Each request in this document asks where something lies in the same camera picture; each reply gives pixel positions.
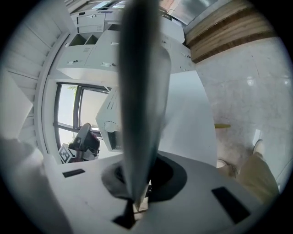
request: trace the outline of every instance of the marble wall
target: marble wall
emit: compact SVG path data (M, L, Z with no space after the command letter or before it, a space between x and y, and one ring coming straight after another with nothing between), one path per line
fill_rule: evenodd
M247 43L196 64L211 103L218 158L240 167L264 139L267 161L280 189L293 166L293 72L278 37Z

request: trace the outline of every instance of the gray blade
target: gray blade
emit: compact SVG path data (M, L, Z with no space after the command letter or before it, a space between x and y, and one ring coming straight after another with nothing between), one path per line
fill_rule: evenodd
M156 160L171 60L160 46L157 0L126 6L119 46L119 88L126 185L138 202Z

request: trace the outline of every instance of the black slot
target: black slot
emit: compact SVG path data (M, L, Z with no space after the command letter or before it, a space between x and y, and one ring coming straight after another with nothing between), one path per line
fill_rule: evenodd
M128 200L125 206L124 214L116 217L113 222L127 229L132 228L132 226L136 223L134 220L132 204L133 202Z
M112 24L108 30L111 30L111 31L119 31L120 32L120 28L121 28L121 25L120 24Z
M75 176L75 175L78 175L78 174L81 174L81 173L84 173L85 171L83 169L77 169L77 170L71 170L71 171L68 171L68 172L63 172L63 175L65 178L67 177L71 177L71 176Z
M212 193L235 224L250 215L249 211L225 187L213 189Z

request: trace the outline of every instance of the person's leg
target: person's leg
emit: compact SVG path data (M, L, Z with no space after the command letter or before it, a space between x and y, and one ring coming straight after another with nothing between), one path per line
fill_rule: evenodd
M234 166L229 165L224 160L218 159L217 160L217 170L221 175L230 177L230 178L236 178L237 170Z
M269 166L263 159L263 153L264 145L262 140L259 140L255 144L252 156L241 167L236 181L263 203L269 203L279 194L279 189Z

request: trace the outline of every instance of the khaki pants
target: khaki pants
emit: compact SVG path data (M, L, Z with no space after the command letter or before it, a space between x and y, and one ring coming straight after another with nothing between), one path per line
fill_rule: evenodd
M222 175L234 177L239 184L263 203L271 202L279 194L276 180L260 153L254 153L249 157L241 167L239 175L235 175L230 165L220 167L218 171Z

